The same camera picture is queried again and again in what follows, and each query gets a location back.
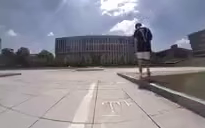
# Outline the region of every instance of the curb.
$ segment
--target curb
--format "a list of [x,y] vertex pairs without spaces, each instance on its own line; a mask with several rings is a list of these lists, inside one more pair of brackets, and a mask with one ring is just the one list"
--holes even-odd
[[8,76],[17,76],[22,75],[21,73],[6,73],[6,74],[0,74],[0,77],[8,77]]
[[153,83],[147,83],[145,81],[140,81],[137,80],[135,78],[129,77],[127,75],[121,74],[121,73],[117,73],[118,76],[125,78],[137,85],[139,85],[140,88],[144,88],[147,90],[150,90],[154,93],[157,93],[197,114],[199,114],[200,116],[205,117],[205,100],[201,100],[198,98],[195,98],[193,96],[189,96],[187,94],[184,93],[180,93],[162,86],[159,86],[157,84],[153,84]]

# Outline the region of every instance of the tiled pavement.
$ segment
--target tiled pavement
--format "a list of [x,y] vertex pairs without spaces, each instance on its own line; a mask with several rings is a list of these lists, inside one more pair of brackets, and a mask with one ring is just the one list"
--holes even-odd
[[205,128],[205,118],[116,75],[132,70],[0,78],[0,128]]

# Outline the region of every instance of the person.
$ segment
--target person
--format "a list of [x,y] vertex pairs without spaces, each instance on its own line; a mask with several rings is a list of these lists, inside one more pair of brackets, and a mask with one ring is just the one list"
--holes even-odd
[[134,41],[136,44],[137,52],[136,52],[136,58],[138,61],[139,66],[139,77],[142,79],[143,77],[143,67],[142,63],[146,62],[146,68],[147,68],[147,76],[150,77],[150,54],[151,54],[151,41],[153,38],[153,35],[149,28],[142,27],[141,23],[137,23],[135,25],[135,32],[134,32]]

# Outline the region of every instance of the sky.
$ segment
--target sky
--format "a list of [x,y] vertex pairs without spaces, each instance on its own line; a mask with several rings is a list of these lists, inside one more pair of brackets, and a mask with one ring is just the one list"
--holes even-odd
[[205,0],[0,0],[2,48],[54,52],[55,38],[132,35],[140,22],[152,49],[190,48],[187,35],[205,28]]

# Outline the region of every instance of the shorts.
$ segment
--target shorts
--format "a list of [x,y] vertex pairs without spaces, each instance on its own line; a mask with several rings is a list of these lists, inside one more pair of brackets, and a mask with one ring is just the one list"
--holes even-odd
[[150,60],[150,52],[137,52],[136,58],[141,60]]

